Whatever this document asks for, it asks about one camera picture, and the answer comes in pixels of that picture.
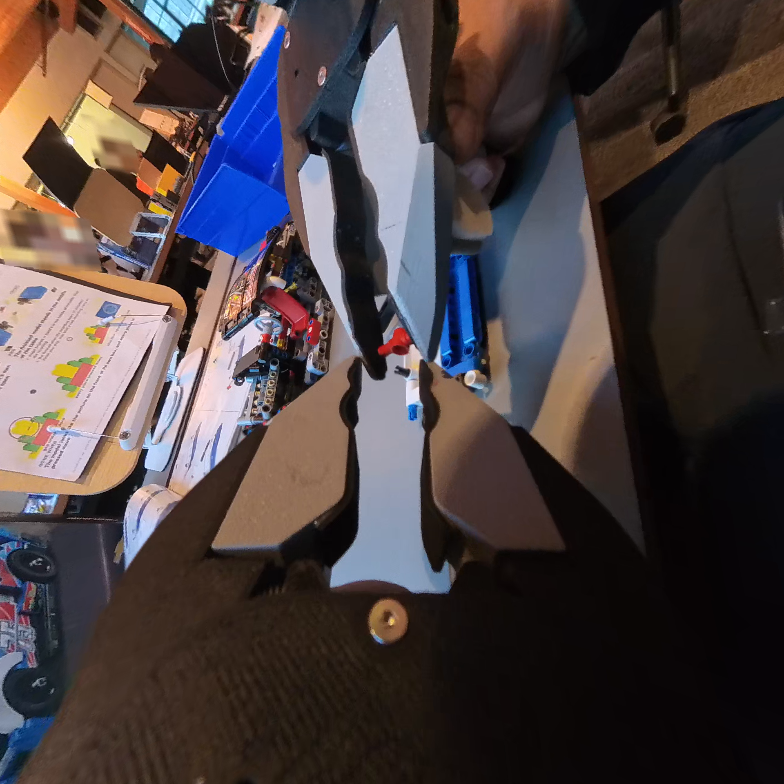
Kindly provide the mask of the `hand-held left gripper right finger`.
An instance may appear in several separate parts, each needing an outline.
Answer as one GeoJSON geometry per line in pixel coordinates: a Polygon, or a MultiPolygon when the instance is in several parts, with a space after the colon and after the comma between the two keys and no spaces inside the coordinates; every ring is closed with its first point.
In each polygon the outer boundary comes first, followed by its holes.
{"type": "Polygon", "coordinates": [[[564,540],[515,434],[492,407],[421,361],[421,533],[434,571],[465,559],[562,554],[564,540]]]}

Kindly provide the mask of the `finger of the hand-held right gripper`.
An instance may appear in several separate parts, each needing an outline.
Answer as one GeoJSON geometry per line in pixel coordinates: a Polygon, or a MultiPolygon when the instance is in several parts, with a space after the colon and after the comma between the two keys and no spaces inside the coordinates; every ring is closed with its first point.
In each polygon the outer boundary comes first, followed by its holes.
{"type": "Polygon", "coordinates": [[[354,353],[372,379],[384,379],[387,362],[379,354],[383,332],[357,163],[337,151],[310,154],[298,182],[310,259],[354,353]]]}
{"type": "Polygon", "coordinates": [[[455,168],[436,142],[420,138],[398,26],[369,56],[350,132],[372,191],[387,294],[419,353],[434,361],[448,296],[455,168]]]}

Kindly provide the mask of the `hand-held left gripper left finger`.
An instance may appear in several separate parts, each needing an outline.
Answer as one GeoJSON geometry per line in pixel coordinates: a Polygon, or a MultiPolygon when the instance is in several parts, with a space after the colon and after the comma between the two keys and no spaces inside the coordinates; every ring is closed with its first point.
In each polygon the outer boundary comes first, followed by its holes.
{"type": "Polygon", "coordinates": [[[273,418],[212,541],[221,554],[332,568],[358,533],[363,366],[333,365],[273,418]]]}

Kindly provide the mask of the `blue white brick assembly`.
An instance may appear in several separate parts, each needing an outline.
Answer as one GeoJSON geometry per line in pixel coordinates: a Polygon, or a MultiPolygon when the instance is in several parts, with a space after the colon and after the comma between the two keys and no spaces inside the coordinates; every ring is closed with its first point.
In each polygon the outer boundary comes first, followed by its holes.
{"type": "MultiPolygon", "coordinates": [[[[435,363],[446,377],[457,379],[464,387],[486,397],[492,389],[492,381],[477,256],[451,255],[448,281],[445,317],[435,363]]],[[[385,342],[397,327],[402,327],[402,324],[394,316],[384,334],[385,342]]],[[[401,358],[394,367],[394,373],[405,380],[406,413],[408,421],[415,423],[423,413],[418,376],[422,358],[414,344],[407,356],[389,357],[401,358]]]]}

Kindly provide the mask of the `grey desk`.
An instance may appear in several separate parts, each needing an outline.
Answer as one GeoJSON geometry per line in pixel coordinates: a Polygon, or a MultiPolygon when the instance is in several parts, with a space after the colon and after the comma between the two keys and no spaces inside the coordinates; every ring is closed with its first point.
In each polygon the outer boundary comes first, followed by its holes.
{"type": "MultiPolygon", "coordinates": [[[[511,426],[558,526],[556,505],[584,488],[610,513],[621,545],[644,548],[599,257],[572,98],[546,111],[509,199],[493,211],[493,234],[479,255],[492,389],[480,397],[511,426]]],[[[348,349],[339,361],[351,357],[348,349]]],[[[423,413],[408,421],[405,380],[384,358],[384,379],[362,364],[358,424],[358,533],[327,571],[333,589],[383,594],[447,593],[448,564],[436,572],[422,538],[420,473],[423,413]]],[[[161,521],[133,566],[165,586],[217,553],[212,541],[267,427],[247,438],[161,521]]],[[[254,580],[265,562],[252,554],[232,564],[254,580]]]]}

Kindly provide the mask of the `person's right hand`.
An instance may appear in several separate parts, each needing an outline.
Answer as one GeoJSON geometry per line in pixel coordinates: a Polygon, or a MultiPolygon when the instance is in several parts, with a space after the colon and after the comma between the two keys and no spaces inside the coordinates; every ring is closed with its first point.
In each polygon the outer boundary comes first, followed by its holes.
{"type": "Polygon", "coordinates": [[[456,162],[488,201],[583,39],[573,2],[459,2],[445,108],[456,162]]]}

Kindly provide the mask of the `blue storage bin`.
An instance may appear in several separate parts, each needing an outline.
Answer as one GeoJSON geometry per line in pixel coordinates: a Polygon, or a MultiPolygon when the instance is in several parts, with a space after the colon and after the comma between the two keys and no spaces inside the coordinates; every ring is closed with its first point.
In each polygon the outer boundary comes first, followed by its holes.
{"type": "Polygon", "coordinates": [[[279,25],[209,145],[176,232],[238,256],[289,214],[281,124],[279,25]]]}

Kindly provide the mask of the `open instruction booklet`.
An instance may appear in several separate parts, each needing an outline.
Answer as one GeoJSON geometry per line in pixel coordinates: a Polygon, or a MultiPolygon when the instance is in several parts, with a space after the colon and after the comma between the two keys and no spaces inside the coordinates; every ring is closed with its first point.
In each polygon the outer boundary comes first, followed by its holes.
{"type": "Polygon", "coordinates": [[[169,477],[168,487],[177,495],[187,495],[234,447],[250,389],[246,382],[235,383],[234,369],[259,342],[253,324],[229,339],[215,334],[169,477]]]}

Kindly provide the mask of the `toy brick car model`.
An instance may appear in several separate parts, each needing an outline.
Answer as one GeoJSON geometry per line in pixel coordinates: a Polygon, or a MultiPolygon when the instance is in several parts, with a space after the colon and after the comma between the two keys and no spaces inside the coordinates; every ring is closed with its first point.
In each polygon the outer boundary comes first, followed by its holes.
{"type": "Polygon", "coordinates": [[[291,219],[270,228],[220,319],[241,435],[265,428],[329,369],[336,311],[291,219]]]}

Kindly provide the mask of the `black monitor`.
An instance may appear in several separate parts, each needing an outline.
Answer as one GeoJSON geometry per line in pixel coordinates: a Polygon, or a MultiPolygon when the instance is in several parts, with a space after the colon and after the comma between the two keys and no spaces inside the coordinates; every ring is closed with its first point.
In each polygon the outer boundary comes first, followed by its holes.
{"type": "Polygon", "coordinates": [[[22,159],[57,201],[75,211],[93,166],[75,151],[52,118],[46,119],[22,159]]]}
{"type": "Polygon", "coordinates": [[[194,70],[175,50],[152,43],[149,53],[155,68],[144,72],[144,84],[133,100],[137,106],[194,114],[217,112],[223,107],[225,89],[194,70]]]}

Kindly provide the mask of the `wooden clipboard stand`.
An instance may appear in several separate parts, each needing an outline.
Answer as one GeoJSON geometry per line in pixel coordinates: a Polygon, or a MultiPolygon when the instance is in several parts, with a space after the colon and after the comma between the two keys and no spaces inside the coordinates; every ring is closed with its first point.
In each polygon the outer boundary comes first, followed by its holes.
{"type": "Polygon", "coordinates": [[[45,479],[2,470],[4,492],[96,495],[118,486],[136,466],[154,409],[161,396],[169,362],[177,346],[187,306],[173,289],[146,281],[118,278],[100,272],[45,273],[57,278],[84,282],[105,292],[117,292],[129,299],[162,303],[169,308],[152,345],[125,391],[103,434],[98,439],[88,465],[76,481],[45,479]]]}

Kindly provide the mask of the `printed instruction sheet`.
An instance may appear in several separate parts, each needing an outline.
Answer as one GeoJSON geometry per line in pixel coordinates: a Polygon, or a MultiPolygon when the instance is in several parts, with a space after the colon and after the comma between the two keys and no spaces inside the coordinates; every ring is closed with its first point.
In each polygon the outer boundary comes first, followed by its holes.
{"type": "Polygon", "coordinates": [[[169,308],[1,269],[1,468],[76,481],[169,308]]]}

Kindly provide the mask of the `printed toy box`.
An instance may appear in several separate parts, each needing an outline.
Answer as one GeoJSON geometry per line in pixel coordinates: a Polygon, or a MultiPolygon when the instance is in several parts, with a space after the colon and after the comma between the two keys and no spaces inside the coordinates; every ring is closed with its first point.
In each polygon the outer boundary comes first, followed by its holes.
{"type": "Polygon", "coordinates": [[[2,530],[2,782],[15,782],[64,699],[57,580],[57,563],[46,544],[2,530]]]}

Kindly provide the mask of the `black office chair base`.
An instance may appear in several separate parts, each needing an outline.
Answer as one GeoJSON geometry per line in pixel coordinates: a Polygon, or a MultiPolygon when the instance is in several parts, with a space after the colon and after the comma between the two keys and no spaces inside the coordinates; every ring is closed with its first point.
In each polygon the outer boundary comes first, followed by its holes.
{"type": "Polygon", "coordinates": [[[681,1],[669,1],[662,6],[660,23],[666,102],[649,124],[657,147],[681,135],[687,121],[688,89],[683,83],[681,60],[681,1]]]}

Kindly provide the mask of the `person's legs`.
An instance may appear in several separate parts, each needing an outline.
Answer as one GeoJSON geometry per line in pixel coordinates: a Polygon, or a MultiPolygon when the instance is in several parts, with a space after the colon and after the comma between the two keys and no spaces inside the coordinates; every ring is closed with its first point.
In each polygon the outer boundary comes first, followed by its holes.
{"type": "Polygon", "coordinates": [[[655,546],[754,782],[782,782],[782,100],[602,203],[655,546]]]}

